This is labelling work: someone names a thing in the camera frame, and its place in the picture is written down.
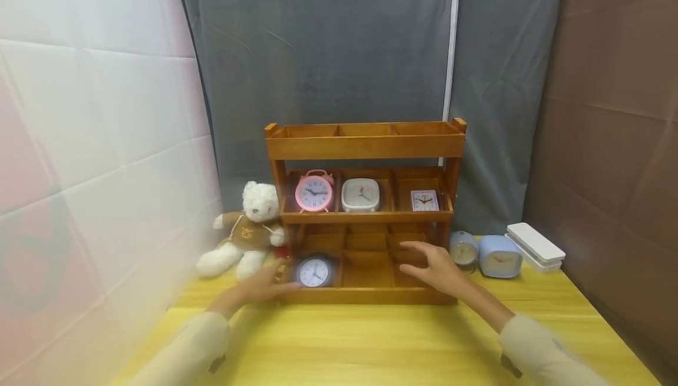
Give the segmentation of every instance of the pink alarm clock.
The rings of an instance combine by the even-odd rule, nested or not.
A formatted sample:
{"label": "pink alarm clock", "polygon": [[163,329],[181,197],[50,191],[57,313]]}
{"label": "pink alarm clock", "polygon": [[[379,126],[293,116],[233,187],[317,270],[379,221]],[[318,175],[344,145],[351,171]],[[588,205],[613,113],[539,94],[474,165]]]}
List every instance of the pink alarm clock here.
{"label": "pink alarm clock", "polygon": [[[321,172],[322,175],[311,175],[312,172]],[[294,191],[301,211],[317,212],[329,211],[327,207],[332,202],[332,185],[334,178],[325,170],[309,170],[299,179],[299,184]]]}

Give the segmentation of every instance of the blue square clock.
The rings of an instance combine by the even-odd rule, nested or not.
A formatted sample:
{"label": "blue square clock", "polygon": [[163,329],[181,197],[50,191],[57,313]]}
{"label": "blue square clock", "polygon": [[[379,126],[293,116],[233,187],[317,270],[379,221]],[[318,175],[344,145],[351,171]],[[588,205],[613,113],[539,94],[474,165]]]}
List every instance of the blue square clock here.
{"label": "blue square clock", "polygon": [[510,279],[520,273],[523,253],[512,240],[499,235],[483,236],[478,251],[480,269],[487,277]]}

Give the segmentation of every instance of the brown wall panel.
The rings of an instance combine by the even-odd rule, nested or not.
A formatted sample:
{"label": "brown wall panel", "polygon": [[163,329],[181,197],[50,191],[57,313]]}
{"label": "brown wall panel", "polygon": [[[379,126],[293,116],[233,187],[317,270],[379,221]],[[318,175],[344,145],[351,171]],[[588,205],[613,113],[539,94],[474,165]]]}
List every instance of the brown wall panel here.
{"label": "brown wall panel", "polygon": [[562,0],[525,218],[678,381],[678,0]]}

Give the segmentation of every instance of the teddy bear ear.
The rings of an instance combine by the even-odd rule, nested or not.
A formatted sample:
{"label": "teddy bear ear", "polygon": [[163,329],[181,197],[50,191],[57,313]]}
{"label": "teddy bear ear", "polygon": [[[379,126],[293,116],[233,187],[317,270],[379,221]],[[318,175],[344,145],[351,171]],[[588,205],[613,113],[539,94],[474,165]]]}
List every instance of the teddy bear ear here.
{"label": "teddy bear ear", "polygon": [[256,182],[255,181],[248,181],[247,184],[245,185],[245,189],[242,191],[242,193],[247,193],[247,191],[254,189],[256,187]]}

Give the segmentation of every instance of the beige sleeve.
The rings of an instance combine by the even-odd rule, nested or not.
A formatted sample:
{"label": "beige sleeve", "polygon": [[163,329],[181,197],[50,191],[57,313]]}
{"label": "beige sleeve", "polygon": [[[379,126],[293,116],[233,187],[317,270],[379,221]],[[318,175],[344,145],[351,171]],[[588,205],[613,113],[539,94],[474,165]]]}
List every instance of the beige sleeve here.
{"label": "beige sleeve", "polygon": [[523,314],[508,321],[499,335],[501,349],[513,365],[538,385],[609,385],[567,352],[543,325]]}
{"label": "beige sleeve", "polygon": [[228,322],[220,314],[200,313],[130,382],[131,386],[188,386],[224,355]]}

